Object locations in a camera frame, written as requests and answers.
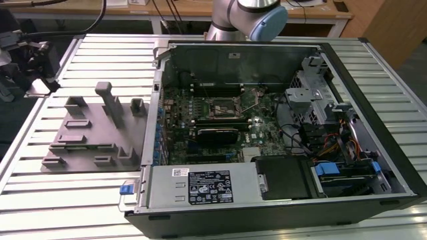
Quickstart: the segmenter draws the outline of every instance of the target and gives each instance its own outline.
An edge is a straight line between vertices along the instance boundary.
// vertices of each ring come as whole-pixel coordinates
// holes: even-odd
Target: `gray fixture plate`
[[[71,116],[69,113],[67,114],[63,124],[57,130],[53,144],[59,143],[61,136],[84,135],[87,139],[84,143],[85,145],[115,144],[116,147],[112,149],[113,151],[101,152],[99,150],[65,150],[64,152],[56,154],[49,151],[41,163],[43,172],[121,172],[135,171],[139,169],[143,154],[147,115],[133,116],[129,107],[131,105],[123,103],[124,127],[116,128],[111,117],[105,115],[103,106],[104,103],[88,103],[87,107],[80,108],[84,113],[84,118],[89,121],[91,127],[87,128],[67,128],[67,122],[77,120]],[[117,156],[120,147],[123,148],[127,156],[131,152],[131,148],[133,148],[133,157],[124,156],[120,158]],[[108,164],[107,162],[103,164],[101,159],[96,164],[93,162],[96,156],[111,156],[109,160],[113,162],[113,164]],[[45,164],[49,162],[47,160],[51,157],[61,157],[65,164],[55,163],[53,161],[51,163],[53,166],[47,167]]]

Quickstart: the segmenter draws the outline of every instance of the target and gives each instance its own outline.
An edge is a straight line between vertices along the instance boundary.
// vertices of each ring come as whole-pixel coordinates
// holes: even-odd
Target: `wooden desk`
[[[156,0],[160,13],[165,20],[173,20],[167,2]],[[211,21],[212,3],[196,0],[175,1],[177,11],[184,21]],[[25,19],[95,19],[101,8],[101,0],[68,0],[63,3],[32,8],[14,8],[12,10],[17,18]],[[305,17],[301,8],[288,10],[288,23],[291,24],[327,24],[332,25],[328,37],[339,37],[348,19],[353,17],[349,12],[339,12],[332,0],[325,4],[305,7]],[[148,20],[152,24],[153,34],[161,34],[160,16],[153,2],[148,5],[128,5],[127,8],[108,9],[105,20]]]

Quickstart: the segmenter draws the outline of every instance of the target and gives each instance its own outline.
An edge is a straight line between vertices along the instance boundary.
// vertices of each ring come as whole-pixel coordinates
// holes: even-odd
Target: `floor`
[[[33,21],[39,32],[56,31],[57,24],[53,20]],[[80,20],[71,24],[65,21],[65,31],[75,31],[87,28],[92,21]],[[191,22],[180,25],[187,34],[201,34],[208,30],[208,22]],[[177,29],[171,29],[172,34],[177,34]],[[148,21],[123,21],[107,20],[100,23],[93,33],[100,34],[152,34],[152,27]],[[55,37],[44,39],[53,42],[57,54],[61,56],[67,50],[71,37]],[[421,43],[413,51],[411,57],[397,69],[397,74],[405,81],[417,97],[427,104],[427,43]],[[35,105],[36,100],[31,98],[17,98],[13,102],[0,101],[0,160],[9,148],[27,115]]]

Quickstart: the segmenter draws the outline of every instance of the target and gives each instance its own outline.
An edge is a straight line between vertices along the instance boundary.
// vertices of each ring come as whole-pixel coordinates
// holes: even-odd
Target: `aluminum table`
[[[149,102],[157,40],[201,40],[199,35],[89,34],[75,39],[61,60],[61,89],[39,99],[0,163],[1,239],[147,239],[119,211],[119,186],[139,172],[44,174],[41,159],[67,114],[68,96],[101,103],[99,81],[109,81],[121,103]],[[369,43],[356,38],[279,37],[275,41],[328,42],[427,180],[427,109]],[[343,89],[336,87],[345,100]],[[125,196],[128,207],[136,204]],[[376,215],[357,224],[233,233],[185,239],[425,239],[427,205]]]

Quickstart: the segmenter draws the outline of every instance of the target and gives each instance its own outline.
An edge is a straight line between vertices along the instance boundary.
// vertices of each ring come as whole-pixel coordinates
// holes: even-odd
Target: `sticker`
[[[188,202],[191,205],[233,202],[229,171],[188,172]]]
[[[239,59],[240,58],[240,53],[232,52],[228,53],[228,59]]]
[[[148,14],[147,11],[129,11],[131,14]]]
[[[172,177],[187,177],[189,168],[173,168]]]

